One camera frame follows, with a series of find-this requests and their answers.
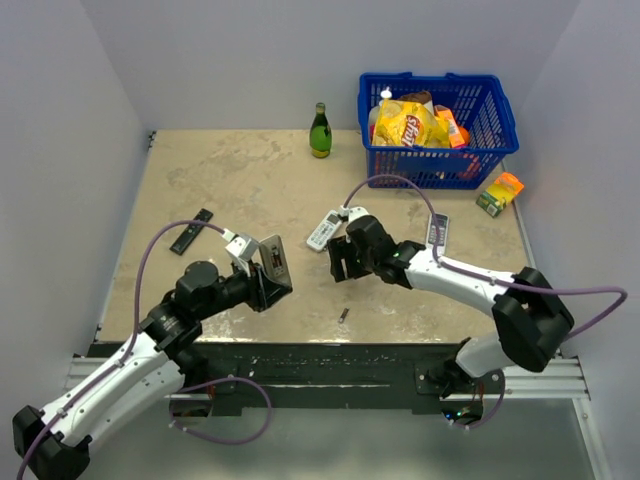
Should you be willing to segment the white air conditioner remote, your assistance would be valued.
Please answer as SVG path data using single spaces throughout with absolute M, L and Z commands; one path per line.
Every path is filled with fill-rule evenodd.
M 306 240 L 306 245 L 315 252 L 322 252 L 328 242 L 339 231 L 342 220 L 335 210 L 330 210 Z

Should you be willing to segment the grey beige remote control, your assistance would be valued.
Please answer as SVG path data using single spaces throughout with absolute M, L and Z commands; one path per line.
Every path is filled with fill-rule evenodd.
M 290 284 L 291 277 L 281 236 L 274 234 L 263 239 L 259 251 L 267 276 L 274 281 Z

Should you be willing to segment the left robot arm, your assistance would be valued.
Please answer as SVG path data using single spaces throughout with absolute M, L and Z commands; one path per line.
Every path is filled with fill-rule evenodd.
M 23 470 L 39 479 L 76 479 L 91 454 L 135 416 L 180 389 L 200 390 L 205 359 L 193 347 L 202 322 L 240 304 L 256 312 L 290 294 L 290 283 L 251 263 L 224 277 L 208 261 L 190 264 L 133 335 L 62 397 L 22 408 L 12 420 Z

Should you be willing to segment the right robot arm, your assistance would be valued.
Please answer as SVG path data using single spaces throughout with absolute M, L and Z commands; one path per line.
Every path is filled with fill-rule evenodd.
M 384 283 L 443 295 L 494 320 L 496 331 L 462 341 L 430 379 L 469 392 L 487 373 L 516 365 L 541 372 L 574 326 L 573 316 L 537 270 L 482 270 L 447 257 L 434 258 L 424 244 L 396 242 L 380 221 L 364 215 L 328 243 L 335 281 L 375 275 Z

